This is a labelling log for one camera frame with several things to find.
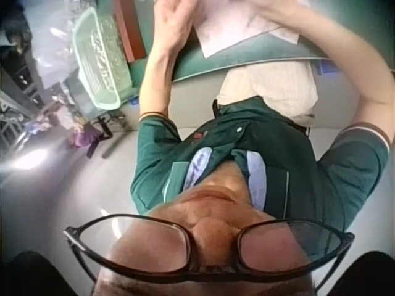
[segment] white pants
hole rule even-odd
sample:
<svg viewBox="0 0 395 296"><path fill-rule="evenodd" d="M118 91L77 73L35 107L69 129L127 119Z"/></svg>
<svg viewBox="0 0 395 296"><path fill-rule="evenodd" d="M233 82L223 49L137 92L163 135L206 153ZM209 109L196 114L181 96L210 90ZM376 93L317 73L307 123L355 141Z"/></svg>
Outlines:
<svg viewBox="0 0 395 296"><path fill-rule="evenodd" d="M314 124L313 107L318 94L310 62L268 62L233 68L217 99L219 105L228 105L256 95L298 125Z"/></svg>

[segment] striped sleeve cuff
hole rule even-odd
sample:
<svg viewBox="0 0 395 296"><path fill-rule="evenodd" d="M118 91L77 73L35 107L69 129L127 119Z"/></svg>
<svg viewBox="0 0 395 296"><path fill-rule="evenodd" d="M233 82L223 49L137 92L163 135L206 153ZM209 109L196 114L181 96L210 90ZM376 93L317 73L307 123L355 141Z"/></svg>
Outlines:
<svg viewBox="0 0 395 296"><path fill-rule="evenodd" d="M388 152L391 150L391 140L389 139L388 135L381 128L379 128L371 123L360 122L360 123L355 123L351 126L348 126L344 130L342 130L342 132L340 132L340 134L343 134L347 131L352 131L352 130L365 130L365 131L369 131L369 132L375 134L379 139L381 139L384 142L385 146L388 149Z"/></svg>

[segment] eyeglasses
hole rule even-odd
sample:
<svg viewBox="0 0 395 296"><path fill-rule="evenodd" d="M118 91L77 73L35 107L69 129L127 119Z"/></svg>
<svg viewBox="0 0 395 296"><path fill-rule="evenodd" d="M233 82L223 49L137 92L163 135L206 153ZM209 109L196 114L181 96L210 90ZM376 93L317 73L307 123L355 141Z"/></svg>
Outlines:
<svg viewBox="0 0 395 296"><path fill-rule="evenodd" d="M336 258L329 279L355 236L309 220L274 220L243 229L226 266L200 266L196 241L181 225L138 215L105 216L64 234L89 277L83 256L117 274L156 284L281 282L306 276Z"/></svg>

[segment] eyeglass lens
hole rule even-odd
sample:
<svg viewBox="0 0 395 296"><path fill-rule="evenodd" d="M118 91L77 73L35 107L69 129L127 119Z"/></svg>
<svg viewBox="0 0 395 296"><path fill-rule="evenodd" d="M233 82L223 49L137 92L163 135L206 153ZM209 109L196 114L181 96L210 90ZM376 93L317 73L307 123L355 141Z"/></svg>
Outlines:
<svg viewBox="0 0 395 296"><path fill-rule="evenodd" d="M169 273L188 262L184 232L152 220L109 218L83 231L80 239L98 255L139 271Z"/></svg>
<svg viewBox="0 0 395 296"><path fill-rule="evenodd" d="M264 272L284 272L307 266L336 250L341 239L327 228L308 222L263 224L241 238L244 264Z"/></svg>

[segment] paper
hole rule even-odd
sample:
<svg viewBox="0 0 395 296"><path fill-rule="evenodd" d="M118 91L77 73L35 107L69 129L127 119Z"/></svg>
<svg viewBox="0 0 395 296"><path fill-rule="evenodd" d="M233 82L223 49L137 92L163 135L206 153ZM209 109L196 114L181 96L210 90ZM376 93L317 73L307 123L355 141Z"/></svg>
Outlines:
<svg viewBox="0 0 395 296"><path fill-rule="evenodd" d="M309 6L309 0L299 3ZM299 41L299 34L260 17L241 1L201 0L194 26L205 58L262 33L293 44Z"/></svg>

